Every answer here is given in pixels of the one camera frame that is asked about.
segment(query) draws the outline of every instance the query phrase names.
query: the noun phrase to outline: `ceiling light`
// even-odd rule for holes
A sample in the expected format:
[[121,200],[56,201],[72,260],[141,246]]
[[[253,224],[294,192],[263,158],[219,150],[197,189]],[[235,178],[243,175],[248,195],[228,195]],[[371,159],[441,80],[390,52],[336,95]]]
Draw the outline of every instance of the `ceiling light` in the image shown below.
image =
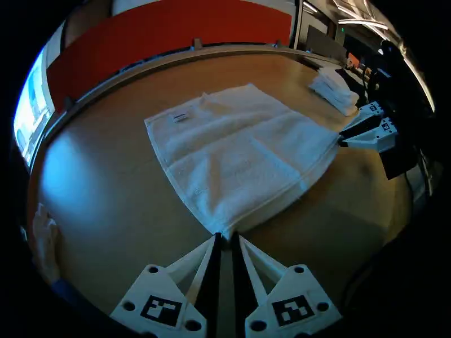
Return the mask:
[[380,23],[378,21],[373,21],[373,20],[342,19],[342,20],[338,20],[338,23],[340,25],[354,24],[354,25],[365,25],[365,26],[377,27],[377,28],[381,28],[381,29],[388,29],[388,26],[386,24]]
[[429,91],[429,88],[426,86],[426,83],[424,82],[423,78],[421,77],[421,75],[417,72],[416,68],[414,67],[414,65],[409,61],[409,59],[407,59],[406,57],[404,57],[404,61],[407,64],[407,66],[409,67],[409,69],[412,71],[413,75],[415,75],[415,77],[417,78],[417,81],[419,82],[419,85],[421,86],[423,92],[425,92],[427,101],[429,102],[429,105],[431,106],[431,109],[433,112],[435,112],[435,104],[434,104],[434,100],[432,99],[432,95]]
[[[333,0],[333,2],[335,3],[337,9],[341,10],[342,12],[346,13],[347,15],[352,16],[354,19],[363,20],[363,17],[357,15],[355,12],[352,12],[352,11],[350,11],[349,9],[344,8],[343,6],[340,6],[340,5],[336,2],[336,0]],[[364,26],[367,27],[368,29],[372,30],[373,32],[375,32],[377,35],[379,35],[379,36],[380,36],[381,38],[383,38],[384,40],[389,40],[389,41],[390,41],[390,39],[389,39],[386,35],[384,35],[379,29],[377,29],[377,28],[375,28],[375,27],[372,27],[372,26],[368,26],[368,25],[366,25],[366,24],[364,24]]]
[[308,2],[304,1],[303,2],[304,6],[310,8],[313,12],[317,12],[318,10],[316,8],[314,8],[311,4],[309,4]]

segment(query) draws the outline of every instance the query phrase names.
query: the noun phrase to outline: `screw hole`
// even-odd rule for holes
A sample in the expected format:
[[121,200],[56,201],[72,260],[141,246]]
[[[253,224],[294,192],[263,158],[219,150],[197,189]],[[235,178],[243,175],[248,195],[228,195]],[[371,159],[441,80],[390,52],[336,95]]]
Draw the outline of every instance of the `screw hole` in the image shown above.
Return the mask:
[[185,327],[188,331],[199,331],[202,325],[198,321],[193,321],[192,319],[185,323]]
[[318,309],[318,311],[324,312],[327,311],[327,309],[329,308],[329,304],[328,303],[319,303],[316,308]]
[[158,336],[155,333],[151,333],[151,332],[143,332],[143,333],[141,333],[141,336],[149,337],[149,338],[158,338]]
[[253,331],[256,331],[256,332],[263,331],[263,330],[266,329],[266,327],[267,327],[267,325],[266,325],[266,323],[263,322],[263,321],[253,321],[253,322],[250,324],[250,328],[251,328]]
[[133,311],[135,309],[135,304],[133,304],[130,301],[126,301],[125,303],[122,304],[122,307],[127,311]]

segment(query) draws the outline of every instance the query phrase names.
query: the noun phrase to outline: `window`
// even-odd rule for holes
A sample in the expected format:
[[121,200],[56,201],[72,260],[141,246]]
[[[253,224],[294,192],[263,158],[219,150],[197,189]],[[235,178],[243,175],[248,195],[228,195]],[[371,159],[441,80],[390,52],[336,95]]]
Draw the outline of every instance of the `window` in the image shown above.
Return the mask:
[[20,152],[30,165],[39,137],[50,119],[51,112],[44,93],[42,74],[43,50],[39,53],[22,88],[14,117],[14,135]]

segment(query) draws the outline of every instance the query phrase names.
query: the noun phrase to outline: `towel label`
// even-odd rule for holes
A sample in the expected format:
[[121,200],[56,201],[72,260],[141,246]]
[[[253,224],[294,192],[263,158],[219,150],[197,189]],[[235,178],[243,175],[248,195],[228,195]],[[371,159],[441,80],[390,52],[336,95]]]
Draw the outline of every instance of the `towel label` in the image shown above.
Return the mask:
[[173,122],[180,122],[183,121],[184,119],[188,118],[188,114],[187,113],[175,113],[171,115],[173,118]]

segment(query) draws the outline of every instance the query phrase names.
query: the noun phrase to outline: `stack of towels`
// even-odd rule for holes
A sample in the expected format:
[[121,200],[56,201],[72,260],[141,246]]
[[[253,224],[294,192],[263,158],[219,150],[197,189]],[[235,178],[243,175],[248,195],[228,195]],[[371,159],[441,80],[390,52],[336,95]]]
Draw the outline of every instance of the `stack of towels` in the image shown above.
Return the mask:
[[359,95],[351,91],[346,81],[332,67],[318,70],[319,75],[313,80],[310,88],[324,97],[343,115],[350,116],[357,111],[356,103]]

